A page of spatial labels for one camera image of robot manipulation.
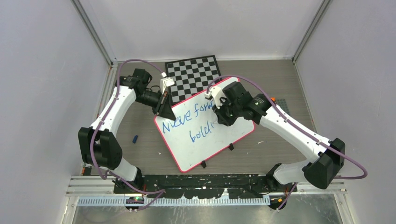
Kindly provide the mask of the pink framed whiteboard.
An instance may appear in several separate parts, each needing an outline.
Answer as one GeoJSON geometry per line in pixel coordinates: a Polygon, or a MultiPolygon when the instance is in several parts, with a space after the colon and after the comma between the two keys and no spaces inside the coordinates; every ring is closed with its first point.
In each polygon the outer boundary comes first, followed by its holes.
{"type": "Polygon", "coordinates": [[[217,123],[214,100],[205,91],[172,107],[176,120],[155,116],[154,123],[178,169],[185,173],[255,130],[252,121],[238,118],[232,126],[217,123]]]}

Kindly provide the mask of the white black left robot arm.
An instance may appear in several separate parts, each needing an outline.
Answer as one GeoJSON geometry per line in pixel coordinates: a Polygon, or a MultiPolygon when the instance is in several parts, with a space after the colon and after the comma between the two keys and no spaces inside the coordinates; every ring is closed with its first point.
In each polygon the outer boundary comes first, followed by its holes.
{"type": "Polygon", "coordinates": [[[103,112],[90,127],[82,127],[78,132],[83,162],[108,169],[123,178],[126,180],[125,187],[132,193],[142,190],[141,171],[123,158],[116,133],[127,110],[135,102],[151,107],[153,114],[159,117],[176,119],[168,91],[175,81],[165,73],[161,75],[158,91],[147,87],[152,76],[144,69],[135,69],[131,76],[121,76],[103,112]]]}

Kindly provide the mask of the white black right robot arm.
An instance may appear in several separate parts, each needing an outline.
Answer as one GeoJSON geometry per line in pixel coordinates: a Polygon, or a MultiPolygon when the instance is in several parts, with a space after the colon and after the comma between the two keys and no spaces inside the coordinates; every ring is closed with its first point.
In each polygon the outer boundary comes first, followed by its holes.
{"type": "Polygon", "coordinates": [[[213,86],[205,91],[205,98],[214,101],[212,108],[221,125],[232,126],[239,118],[251,120],[281,136],[305,157],[292,164],[276,164],[267,174],[267,187],[279,191],[286,184],[309,182],[326,189],[344,165],[340,153],[345,143],[329,140],[297,122],[263,93],[255,97],[234,81],[225,87],[213,86]]]}

